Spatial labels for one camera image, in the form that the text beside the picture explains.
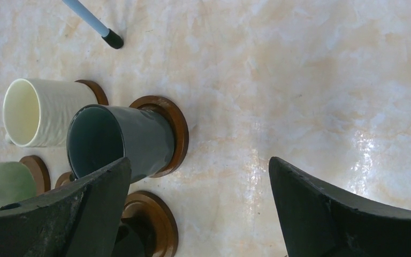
green container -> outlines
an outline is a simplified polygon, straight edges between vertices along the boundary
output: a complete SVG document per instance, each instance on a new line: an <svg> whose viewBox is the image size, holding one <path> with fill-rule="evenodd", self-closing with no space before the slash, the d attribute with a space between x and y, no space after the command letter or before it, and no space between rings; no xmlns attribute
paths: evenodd
<svg viewBox="0 0 411 257"><path fill-rule="evenodd" d="M19 162L0 163L0 207L36 196L29 168Z"/></svg>
<svg viewBox="0 0 411 257"><path fill-rule="evenodd" d="M171 126L153 111L91 104L78 111L68 129L67 157L76 178L128 157L135 183L166 167L173 154Z"/></svg>

round wooden base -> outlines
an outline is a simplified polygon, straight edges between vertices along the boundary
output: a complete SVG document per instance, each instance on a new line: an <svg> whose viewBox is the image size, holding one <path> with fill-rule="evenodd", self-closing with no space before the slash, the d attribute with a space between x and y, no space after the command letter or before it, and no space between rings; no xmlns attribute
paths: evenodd
<svg viewBox="0 0 411 257"><path fill-rule="evenodd" d="M25 156L21 158L20 163L28 167L32 173L37 188L37 196L51 190L48 168L40 157L36 155Z"/></svg>
<svg viewBox="0 0 411 257"><path fill-rule="evenodd" d="M106 97L105 92L99 84L85 79L80 79L75 82L83 83L84 85L88 86L92 90L92 92L94 92L98 104L109 105L108 98Z"/></svg>
<svg viewBox="0 0 411 257"><path fill-rule="evenodd" d="M179 244L176 220L168 206L156 195L137 191L127 196L122 218L139 217L148 222L156 235L152 256L173 257Z"/></svg>
<svg viewBox="0 0 411 257"><path fill-rule="evenodd" d="M62 174L56 181L56 186L54 188L58 188L60 186L63 186L65 184L70 183L72 180L73 173L71 171L66 172L64 174Z"/></svg>

brown round base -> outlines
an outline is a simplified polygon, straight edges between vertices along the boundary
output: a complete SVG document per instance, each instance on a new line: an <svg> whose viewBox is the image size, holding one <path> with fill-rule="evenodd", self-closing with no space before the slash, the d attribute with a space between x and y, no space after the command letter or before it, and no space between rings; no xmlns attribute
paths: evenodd
<svg viewBox="0 0 411 257"><path fill-rule="evenodd" d="M83 83L84 85L88 86L92 90L92 92L94 92L98 104L109 105L108 98L106 97L105 92L99 84L85 79L80 79L75 82Z"/></svg>
<svg viewBox="0 0 411 257"><path fill-rule="evenodd" d="M64 174L62 174L56 181L56 186L54 186L54 188L58 188L60 186L63 186L65 184L68 184L71 182L70 178L73 175L73 173L71 171L66 172Z"/></svg>
<svg viewBox="0 0 411 257"><path fill-rule="evenodd" d="M142 217L153 227L156 235L152 256L172 257L179 244L179 232L174 216L162 199L156 195L137 191L127 196L122 218Z"/></svg>
<svg viewBox="0 0 411 257"><path fill-rule="evenodd" d="M36 155L25 156L21 158L20 163L29 168L32 177L35 180L37 187L37 195L51 190L51 179L49 177L48 168L42 159Z"/></svg>
<svg viewBox="0 0 411 257"><path fill-rule="evenodd" d="M175 141L173 157L165 168L152 175L152 177L163 177L175 171L184 161L188 151L188 125L182 111L180 111L179 107L171 100L153 95L147 95L137 99L130 107L154 111L163 116L169 125L171 125Z"/></svg>

cup rim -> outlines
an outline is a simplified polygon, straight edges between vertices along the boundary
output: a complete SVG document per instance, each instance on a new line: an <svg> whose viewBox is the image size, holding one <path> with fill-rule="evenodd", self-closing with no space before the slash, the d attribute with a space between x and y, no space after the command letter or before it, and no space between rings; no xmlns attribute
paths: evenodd
<svg viewBox="0 0 411 257"><path fill-rule="evenodd" d="M7 97L9 97L10 89L11 89L12 87L14 87L14 86L16 85L16 83L22 82L22 81L28 83L28 84L32 87L32 89L33 89L34 92L35 92L35 96L37 97L37 103L39 104L39 122L38 122L38 124L37 124L37 130L35 131L35 134L34 134L34 136L31 138L31 140L30 140L28 143L25 143L25 144L21 144L21 143L16 142L16 141L14 140L14 138L12 137L12 135L9 133L9 130L7 129L7 123L6 123L6 118L5 118L5 116L6 116L6 115L5 115L5 104L6 104L6 102L7 102L7 101L6 101L6 100L7 100ZM41 107L41 105L40 105L40 96L39 96L39 93L37 92L37 89L36 89L36 88L34 87L34 85L32 84L32 82L29 81L28 79L24 79L24 78L19 78L19 79L16 79L16 80L12 81L12 83L10 83L10 86L7 88L7 91L5 92L4 104L3 104L3 107L2 107L2 120L3 120L3 123L4 123L5 132L6 132L7 135L9 136L10 140L12 140L12 142L13 142L16 146L19 146L19 147L32 146L32 144L34 143L35 139L36 139L37 136L39 135L41 119L42 119L42 107Z"/></svg>
<svg viewBox="0 0 411 257"><path fill-rule="evenodd" d="M74 170L74 168L73 168L73 166L72 166L72 162L71 162L71 160L70 160L70 148L69 148L70 140L69 140L69 138L70 138L70 133L71 133L71 127L72 127L72 125L73 125L73 122L75 121L75 119L76 119L77 116L79 115L79 113L81 113L81 112L84 111L85 109L91 108L91 107L97 107L97 108L102 109L102 110L105 110L105 111L107 111L109 114L111 114L111 117L112 117L113 120L116 122L116 125L117 125L117 127L118 127L118 129L119 129L120 139L122 140L123 157L126 156L124 134L123 134L123 132L122 132L122 128L120 127L119 121L118 121L117 118L114 116L114 114L112 113L112 111L110 111L110 110L108 109L108 107L110 107L110 106L109 106L109 105L101 105L101 104L89 104L89 105L86 105L86 106L84 106L83 108L79 109L79 111L77 111L77 113L73 116L73 118L72 118L72 120L71 120L71 122L70 122L70 125L69 125L69 127L68 127L68 131L67 131L67 144L66 144L66 148L67 148L67 159L68 159L68 165L70 166L70 169L71 169L71 171L72 171L73 177L74 177L75 179L80 179L80 177L78 177L78 175L76 174L76 172L75 172L75 170Z"/></svg>

white vase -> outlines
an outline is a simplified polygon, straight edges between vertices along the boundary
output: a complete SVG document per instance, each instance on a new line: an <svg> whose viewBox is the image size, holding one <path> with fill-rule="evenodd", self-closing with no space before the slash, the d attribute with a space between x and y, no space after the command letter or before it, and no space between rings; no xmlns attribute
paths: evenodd
<svg viewBox="0 0 411 257"><path fill-rule="evenodd" d="M79 82L17 79L4 98L4 127L20 147L65 146L73 116L97 104L92 90Z"/></svg>

